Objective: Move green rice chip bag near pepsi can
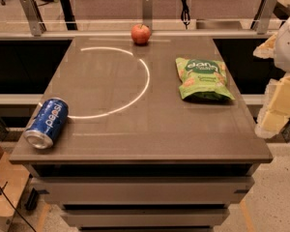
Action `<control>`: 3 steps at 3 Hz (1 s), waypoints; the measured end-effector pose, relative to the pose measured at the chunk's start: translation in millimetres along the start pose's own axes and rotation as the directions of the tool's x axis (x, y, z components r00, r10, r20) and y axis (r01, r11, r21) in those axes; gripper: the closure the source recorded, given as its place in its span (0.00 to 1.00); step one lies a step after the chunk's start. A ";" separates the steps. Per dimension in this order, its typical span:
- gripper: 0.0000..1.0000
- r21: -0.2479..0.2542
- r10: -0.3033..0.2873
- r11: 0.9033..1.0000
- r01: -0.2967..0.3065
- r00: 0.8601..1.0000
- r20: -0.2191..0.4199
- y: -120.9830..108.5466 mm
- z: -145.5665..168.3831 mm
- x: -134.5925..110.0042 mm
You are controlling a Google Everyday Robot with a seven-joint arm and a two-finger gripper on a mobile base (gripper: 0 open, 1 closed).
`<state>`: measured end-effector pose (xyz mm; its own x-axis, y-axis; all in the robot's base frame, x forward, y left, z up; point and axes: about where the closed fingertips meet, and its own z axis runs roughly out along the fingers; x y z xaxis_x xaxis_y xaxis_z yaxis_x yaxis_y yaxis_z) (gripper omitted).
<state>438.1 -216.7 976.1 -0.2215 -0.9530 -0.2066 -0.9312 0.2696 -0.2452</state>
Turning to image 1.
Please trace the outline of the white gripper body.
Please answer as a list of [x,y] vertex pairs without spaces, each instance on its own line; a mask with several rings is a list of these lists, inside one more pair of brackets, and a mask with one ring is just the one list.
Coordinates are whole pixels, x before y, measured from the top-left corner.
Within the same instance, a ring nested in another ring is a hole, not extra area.
[[274,62],[278,68],[290,72],[290,16],[278,30],[275,40]]

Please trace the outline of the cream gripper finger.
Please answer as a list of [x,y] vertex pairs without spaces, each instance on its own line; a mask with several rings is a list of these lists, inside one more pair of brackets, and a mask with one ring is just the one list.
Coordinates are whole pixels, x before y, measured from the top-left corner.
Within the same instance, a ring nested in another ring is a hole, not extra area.
[[274,48],[276,43],[276,34],[271,35],[267,40],[257,46],[253,55],[258,58],[268,59],[274,57]]
[[271,79],[264,103],[257,116],[255,133],[261,138],[279,134],[290,119],[290,73],[280,80]]

